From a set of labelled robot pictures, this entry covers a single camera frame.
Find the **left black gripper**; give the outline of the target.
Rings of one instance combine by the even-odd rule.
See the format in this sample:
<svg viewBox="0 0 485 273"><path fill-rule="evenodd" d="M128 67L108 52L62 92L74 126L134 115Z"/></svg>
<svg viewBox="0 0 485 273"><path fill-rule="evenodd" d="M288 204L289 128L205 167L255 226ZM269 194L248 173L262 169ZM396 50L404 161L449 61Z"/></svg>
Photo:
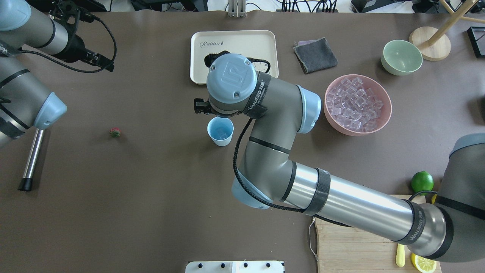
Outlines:
<svg viewBox="0 0 485 273"><path fill-rule="evenodd" d="M50 15L53 17L53 21L66 30L66 34L55 34L54 38L58 37L66 44L61 46L59 52L50 55L67 63L82 61L113 72L114 61L87 49L84 41L77 35L79 22L92 23L95 20L94 15L71 0L54 0L52 4L54 7L50 11Z"/></svg>

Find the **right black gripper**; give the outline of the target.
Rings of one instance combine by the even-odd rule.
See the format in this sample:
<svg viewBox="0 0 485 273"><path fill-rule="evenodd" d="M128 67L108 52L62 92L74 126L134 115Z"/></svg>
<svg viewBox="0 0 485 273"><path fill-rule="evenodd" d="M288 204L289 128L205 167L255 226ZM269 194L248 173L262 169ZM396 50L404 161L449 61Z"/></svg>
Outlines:
<svg viewBox="0 0 485 273"><path fill-rule="evenodd" d="M194 98L194 112L196 114L213 114L213 108L208 100Z"/></svg>

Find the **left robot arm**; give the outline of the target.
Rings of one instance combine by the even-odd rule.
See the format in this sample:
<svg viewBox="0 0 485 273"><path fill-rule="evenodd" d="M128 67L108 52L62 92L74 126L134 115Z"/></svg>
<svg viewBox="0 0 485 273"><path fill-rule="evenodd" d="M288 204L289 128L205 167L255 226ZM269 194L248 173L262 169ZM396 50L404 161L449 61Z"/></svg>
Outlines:
<svg viewBox="0 0 485 273"><path fill-rule="evenodd" d="M82 61L113 71L114 59L86 48L76 34L80 21L101 19L70 0L53 2L46 15L25 0L1 1L0 142L1 146L21 138L31 127L47 129L67 111L67 106L47 88L17 56L22 46L34 54L68 67Z"/></svg>

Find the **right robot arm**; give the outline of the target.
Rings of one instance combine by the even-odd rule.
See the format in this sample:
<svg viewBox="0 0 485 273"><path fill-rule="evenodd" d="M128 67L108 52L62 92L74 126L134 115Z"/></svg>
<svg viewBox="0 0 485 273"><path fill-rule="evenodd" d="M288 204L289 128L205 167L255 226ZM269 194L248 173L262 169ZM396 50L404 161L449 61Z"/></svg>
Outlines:
<svg viewBox="0 0 485 273"><path fill-rule="evenodd" d="M484 258L484 130L472 134L465 121L468 99L478 83L451 72L418 79L390 79L390 94L374 131L356 140L313 135L326 111L328 92L314 93L257 71L239 54L223 54L203 67L209 97L194 100L196 113L221 118L245 114L255 121L237 164L235 186L249 206L290 204L288 211L357 228L427 259L468 262ZM381 193L391 175L402 178L418 163L443 165L433 144L450 150L435 204L416 204Z"/></svg>

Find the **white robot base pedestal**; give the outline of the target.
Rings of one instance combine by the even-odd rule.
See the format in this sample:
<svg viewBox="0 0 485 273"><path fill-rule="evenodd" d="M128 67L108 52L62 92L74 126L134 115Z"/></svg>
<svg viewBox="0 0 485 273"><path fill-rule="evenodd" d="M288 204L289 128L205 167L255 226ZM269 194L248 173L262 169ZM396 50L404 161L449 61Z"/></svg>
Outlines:
<svg viewBox="0 0 485 273"><path fill-rule="evenodd" d="M285 263L277 260L192 261L186 273L285 273Z"/></svg>

